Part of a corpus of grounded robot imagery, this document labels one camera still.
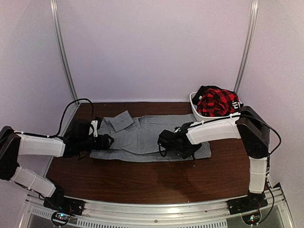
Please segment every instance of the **wood surface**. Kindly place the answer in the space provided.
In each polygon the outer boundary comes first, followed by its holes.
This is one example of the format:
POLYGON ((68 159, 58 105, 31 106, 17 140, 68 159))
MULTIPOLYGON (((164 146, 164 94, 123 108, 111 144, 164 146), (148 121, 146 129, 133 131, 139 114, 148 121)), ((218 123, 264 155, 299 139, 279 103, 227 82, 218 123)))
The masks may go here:
MULTIPOLYGON (((95 103, 94 116, 189 114, 189 103, 95 103)), ((75 117, 90 120, 81 104, 75 117)), ((195 161, 135 163, 54 158, 47 177, 66 195, 118 203, 182 203, 246 195, 249 160, 241 140, 210 142, 212 157, 195 161)))

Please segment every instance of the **gray cloth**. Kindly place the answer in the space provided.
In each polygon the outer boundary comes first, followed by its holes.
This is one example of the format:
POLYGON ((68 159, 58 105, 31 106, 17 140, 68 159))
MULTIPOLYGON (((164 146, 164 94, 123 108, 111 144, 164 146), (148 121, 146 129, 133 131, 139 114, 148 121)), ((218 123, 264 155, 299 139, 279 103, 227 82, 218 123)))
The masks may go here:
MULTIPOLYGON (((132 119, 127 111, 114 118, 104 118, 98 133, 109 134, 114 138, 114 143, 110 150, 92 151, 90 157, 129 162, 182 161, 183 159, 173 152, 169 152, 166 158, 160 156, 158 136, 163 130, 174 131, 175 126, 194 121, 196 120, 192 114, 143 116, 132 119)), ((195 157, 211 157, 208 142, 203 143, 195 157)))

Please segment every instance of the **ventilation grille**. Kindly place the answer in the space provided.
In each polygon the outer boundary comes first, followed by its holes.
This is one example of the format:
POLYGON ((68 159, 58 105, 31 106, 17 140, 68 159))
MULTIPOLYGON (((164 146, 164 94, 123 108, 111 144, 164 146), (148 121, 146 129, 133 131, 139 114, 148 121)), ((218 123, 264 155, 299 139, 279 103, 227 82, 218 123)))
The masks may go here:
MULTIPOLYGON (((94 221, 87 221, 84 219, 78 219, 77 226, 81 228, 134 228, 135 226, 121 226, 121 225, 105 225, 101 222, 94 222, 94 221)), ((213 222, 204 222, 199 225, 193 225, 193 226, 162 226, 167 228, 228 228, 226 219, 222 219, 219 221, 213 221, 213 222)))
POLYGON ((36 207, 33 207, 32 214, 38 215, 40 217, 44 217, 47 219, 48 218, 51 219, 51 216, 52 216, 52 214, 49 211, 46 211, 46 210, 43 210, 40 208, 36 208, 36 207))

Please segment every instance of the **red and black checkered fabric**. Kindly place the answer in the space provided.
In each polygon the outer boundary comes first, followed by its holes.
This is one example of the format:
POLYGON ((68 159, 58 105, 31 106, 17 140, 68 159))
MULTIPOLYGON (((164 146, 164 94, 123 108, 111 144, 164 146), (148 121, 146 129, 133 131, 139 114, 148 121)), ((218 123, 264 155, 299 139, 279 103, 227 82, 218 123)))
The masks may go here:
POLYGON ((198 103, 203 116, 225 116, 240 111, 238 95, 226 89, 208 89, 198 103))

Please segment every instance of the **white basket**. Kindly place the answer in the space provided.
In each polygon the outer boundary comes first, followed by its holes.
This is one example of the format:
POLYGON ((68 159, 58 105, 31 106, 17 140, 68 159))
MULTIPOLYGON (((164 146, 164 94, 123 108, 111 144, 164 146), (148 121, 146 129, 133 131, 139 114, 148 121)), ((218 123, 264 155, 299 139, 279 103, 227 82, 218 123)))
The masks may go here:
POLYGON ((195 119, 198 122, 222 118, 222 116, 219 116, 219 117, 207 117, 207 116, 202 116, 201 114, 199 114, 198 111, 196 111, 196 108, 194 107, 194 104, 192 102, 192 99, 194 98, 195 94, 196 94, 196 92, 193 92, 193 93, 190 94, 189 97, 190 97, 190 103, 191 103, 192 112, 194 114, 195 119))

